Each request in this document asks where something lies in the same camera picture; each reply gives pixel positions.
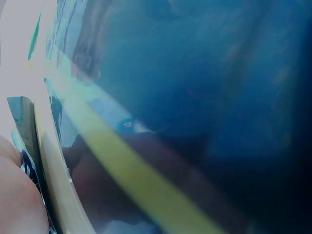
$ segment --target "yellow strap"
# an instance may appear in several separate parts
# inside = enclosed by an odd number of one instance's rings
[[[127,196],[156,224],[169,234],[226,233],[110,130],[83,100],[81,91],[72,90],[61,74],[53,78],[66,87],[54,91],[63,100],[63,109],[94,156]]]

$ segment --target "curved edge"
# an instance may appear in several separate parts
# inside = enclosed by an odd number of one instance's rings
[[[95,234],[72,184],[55,131],[49,95],[41,84],[40,98],[34,101],[35,121],[43,171],[57,222],[63,233]]]

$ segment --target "yellow line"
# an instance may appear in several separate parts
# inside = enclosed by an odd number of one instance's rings
[[[95,157],[155,223],[169,234],[225,234],[183,192],[110,130],[81,98],[83,94],[68,89],[63,92],[56,93],[64,100],[63,109]]]

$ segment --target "plastic sheet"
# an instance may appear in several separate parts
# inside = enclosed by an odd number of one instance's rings
[[[39,172],[39,175],[41,174],[41,167],[40,163],[38,163],[38,155],[36,155],[34,152],[32,154],[29,153],[27,147],[25,146],[24,139],[28,140],[28,143],[32,140],[35,140],[35,138],[32,138],[32,135],[29,134],[26,138],[21,137],[21,132],[25,134],[24,130],[29,126],[34,124],[34,120],[31,120],[29,118],[29,113],[31,113],[31,108],[23,109],[21,107],[22,103],[27,103],[28,99],[25,97],[11,97],[6,100],[3,96],[0,99],[0,107],[1,107],[1,117],[2,117],[2,124],[0,126],[1,129],[1,135],[5,137],[7,140],[9,140],[19,151],[20,153],[20,159],[21,159],[21,169],[29,176],[29,178],[33,181],[33,183],[38,188],[41,196],[43,196],[43,193],[45,191],[43,178],[39,177],[37,174],[37,171]],[[36,143],[34,144],[28,144],[32,149],[35,148]],[[46,199],[42,198],[43,203],[46,206]],[[47,209],[50,229],[49,234],[56,234],[55,227],[51,221],[50,212]]]
[[[308,1],[58,1],[37,55],[97,233],[311,230],[297,189],[311,160],[296,154],[311,136],[311,13]]]

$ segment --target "skin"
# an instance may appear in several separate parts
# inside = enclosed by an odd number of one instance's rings
[[[20,169],[20,155],[0,136],[0,227],[2,234],[46,234],[48,219],[41,196]]]

